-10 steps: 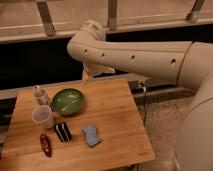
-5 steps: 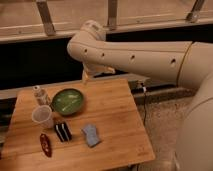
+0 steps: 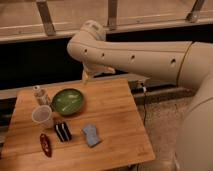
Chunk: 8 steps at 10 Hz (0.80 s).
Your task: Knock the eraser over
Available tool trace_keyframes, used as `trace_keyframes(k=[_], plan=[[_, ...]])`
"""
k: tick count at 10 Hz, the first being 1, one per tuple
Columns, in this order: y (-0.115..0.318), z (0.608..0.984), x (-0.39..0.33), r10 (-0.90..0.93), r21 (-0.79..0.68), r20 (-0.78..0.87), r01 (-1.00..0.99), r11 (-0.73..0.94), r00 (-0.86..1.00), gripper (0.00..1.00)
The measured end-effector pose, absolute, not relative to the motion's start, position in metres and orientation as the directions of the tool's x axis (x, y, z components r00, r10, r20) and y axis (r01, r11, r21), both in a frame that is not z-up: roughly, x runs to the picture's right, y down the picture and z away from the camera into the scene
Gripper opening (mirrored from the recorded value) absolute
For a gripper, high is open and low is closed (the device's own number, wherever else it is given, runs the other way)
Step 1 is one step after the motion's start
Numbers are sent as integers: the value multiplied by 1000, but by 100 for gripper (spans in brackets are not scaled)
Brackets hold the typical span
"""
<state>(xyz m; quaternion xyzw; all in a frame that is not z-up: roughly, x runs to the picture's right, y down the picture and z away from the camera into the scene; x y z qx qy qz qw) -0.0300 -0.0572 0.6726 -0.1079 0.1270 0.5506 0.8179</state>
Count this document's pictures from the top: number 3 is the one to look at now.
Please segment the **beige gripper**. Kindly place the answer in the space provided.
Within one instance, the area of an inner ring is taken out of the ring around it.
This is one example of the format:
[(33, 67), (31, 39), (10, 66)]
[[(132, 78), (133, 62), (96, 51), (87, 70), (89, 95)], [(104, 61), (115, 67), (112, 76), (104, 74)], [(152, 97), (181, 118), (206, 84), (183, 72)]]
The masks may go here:
[(107, 67), (103, 65), (97, 65), (94, 63), (84, 63), (83, 64), (83, 73), (82, 73), (82, 82), (86, 85), (90, 78), (93, 78), (100, 74), (114, 74), (115, 69), (112, 67)]

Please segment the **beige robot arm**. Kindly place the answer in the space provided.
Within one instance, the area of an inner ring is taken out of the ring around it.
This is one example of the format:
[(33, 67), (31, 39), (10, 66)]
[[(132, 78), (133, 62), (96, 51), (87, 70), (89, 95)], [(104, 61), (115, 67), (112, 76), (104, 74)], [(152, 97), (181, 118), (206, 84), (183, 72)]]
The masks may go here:
[(103, 26), (89, 20), (67, 51), (83, 63), (84, 79), (112, 67), (194, 90), (179, 129), (175, 166), (177, 171), (213, 171), (213, 43), (108, 42)]

